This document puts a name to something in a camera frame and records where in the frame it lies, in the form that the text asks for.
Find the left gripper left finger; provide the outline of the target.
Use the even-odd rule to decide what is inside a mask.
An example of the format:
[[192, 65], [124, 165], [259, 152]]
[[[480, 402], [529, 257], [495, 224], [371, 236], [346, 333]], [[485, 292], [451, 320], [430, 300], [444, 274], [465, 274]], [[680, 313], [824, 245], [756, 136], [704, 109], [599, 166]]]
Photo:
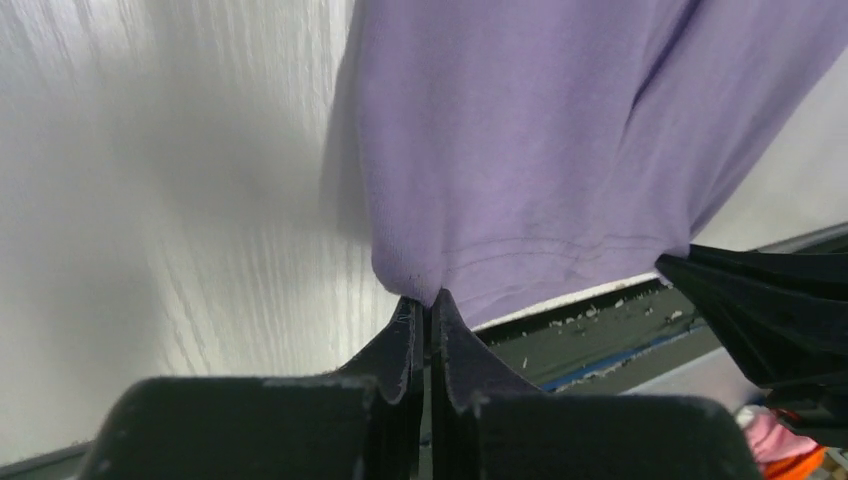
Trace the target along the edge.
[[401, 300], [353, 358], [306, 377], [156, 377], [130, 387], [82, 479], [411, 479], [422, 308]]

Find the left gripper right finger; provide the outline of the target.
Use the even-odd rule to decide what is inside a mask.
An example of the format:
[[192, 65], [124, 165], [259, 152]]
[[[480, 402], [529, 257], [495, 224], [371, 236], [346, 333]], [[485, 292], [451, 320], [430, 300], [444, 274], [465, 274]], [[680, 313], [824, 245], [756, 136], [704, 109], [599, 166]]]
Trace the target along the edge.
[[693, 396], [555, 395], [500, 360], [452, 294], [430, 310], [437, 479], [757, 479], [719, 403]]

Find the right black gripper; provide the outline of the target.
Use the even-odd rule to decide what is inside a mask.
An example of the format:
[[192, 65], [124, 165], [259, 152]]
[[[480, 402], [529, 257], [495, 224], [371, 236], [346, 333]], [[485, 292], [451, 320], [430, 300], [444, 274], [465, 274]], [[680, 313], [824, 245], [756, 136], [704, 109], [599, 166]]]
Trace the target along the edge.
[[847, 255], [693, 246], [658, 272], [708, 323], [790, 431], [847, 445]]

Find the purple t shirt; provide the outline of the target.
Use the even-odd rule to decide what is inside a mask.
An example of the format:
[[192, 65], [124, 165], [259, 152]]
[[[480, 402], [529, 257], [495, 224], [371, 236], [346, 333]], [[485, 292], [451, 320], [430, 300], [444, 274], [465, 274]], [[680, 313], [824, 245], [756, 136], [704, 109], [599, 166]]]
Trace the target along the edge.
[[322, 184], [477, 326], [685, 255], [846, 46], [843, 1], [359, 1]]

